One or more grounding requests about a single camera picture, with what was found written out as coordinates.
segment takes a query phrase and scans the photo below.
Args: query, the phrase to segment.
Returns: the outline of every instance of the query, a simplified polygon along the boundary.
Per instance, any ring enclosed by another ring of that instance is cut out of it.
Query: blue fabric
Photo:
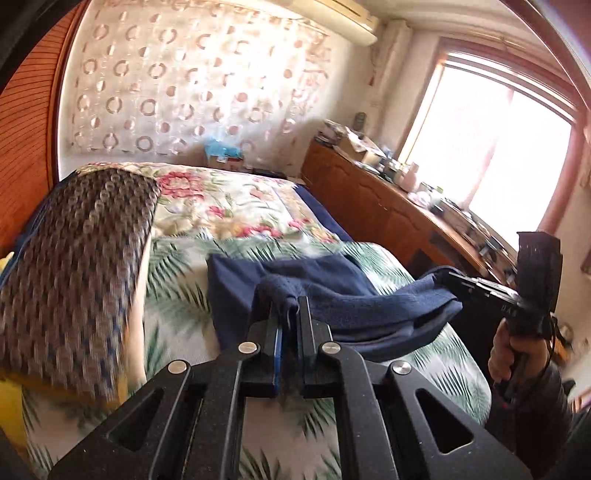
[[[380,296],[361,269],[343,255],[255,262],[221,255],[207,259],[208,299],[220,347],[242,342],[271,303],[291,329],[297,299],[307,296],[314,319],[333,338],[366,359],[386,361],[433,341],[462,304],[435,274]]]
[[[73,171],[66,178],[60,180],[52,188],[52,190],[45,196],[45,198],[41,201],[41,203],[39,204],[39,207],[37,207],[37,210],[35,211],[35,213],[33,213],[33,215],[31,215],[31,218],[29,218],[29,221],[27,222],[25,229],[17,237],[14,247],[12,248],[14,255],[8,261],[6,267],[4,267],[4,270],[2,270],[2,272],[0,273],[0,288],[2,288],[2,285],[4,285],[4,282],[8,278],[8,274],[14,268],[14,265],[16,265],[18,260],[23,255],[23,253],[25,251],[25,247],[28,245],[29,240],[31,239],[33,234],[37,231],[37,229],[39,228],[39,224],[41,223],[41,220],[43,220],[43,217],[45,217],[45,214],[47,212],[47,208],[48,208],[51,196],[55,195],[55,193],[58,192],[59,190],[61,190],[63,187],[65,187],[71,179],[73,179],[77,176],[78,176],[78,172]]]
[[[300,198],[310,208],[310,210],[312,210],[312,213],[316,215],[316,218],[324,228],[330,232],[335,233],[343,242],[353,241],[350,235],[345,232],[343,227],[341,227],[335,221],[335,219],[330,216],[328,210],[326,210],[326,208],[324,208],[324,206],[314,198],[314,196],[308,191],[306,187],[298,185],[295,188],[295,192],[300,196]]]

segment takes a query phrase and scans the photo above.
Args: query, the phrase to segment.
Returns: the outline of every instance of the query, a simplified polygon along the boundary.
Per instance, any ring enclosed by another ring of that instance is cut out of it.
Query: cardboard box
[[[212,155],[207,159],[207,166],[218,170],[242,171],[243,158]]]
[[[368,137],[360,139],[351,130],[347,129],[348,134],[335,146],[335,151],[350,161],[365,163],[371,167],[376,167],[382,158],[386,155],[378,146]]]

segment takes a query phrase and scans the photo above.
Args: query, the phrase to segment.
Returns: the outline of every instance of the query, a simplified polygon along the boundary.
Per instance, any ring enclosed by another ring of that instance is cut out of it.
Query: air conditioner
[[[352,0],[276,0],[275,3],[357,45],[367,47],[377,40],[375,30],[379,19]]]

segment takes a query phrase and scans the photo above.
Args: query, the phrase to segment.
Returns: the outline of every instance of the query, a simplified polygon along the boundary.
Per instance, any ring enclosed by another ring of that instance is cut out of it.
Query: black sleeve
[[[542,477],[556,463],[577,421],[554,365],[534,385],[520,389],[515,409],[516,453],[534,478]]]

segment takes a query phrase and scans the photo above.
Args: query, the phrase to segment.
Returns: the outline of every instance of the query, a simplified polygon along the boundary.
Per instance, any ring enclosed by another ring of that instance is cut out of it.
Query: wooden headboard
[[[0,94],[0,257],[54,184],[54,116],[85,7],[76,5],[33,47]]]

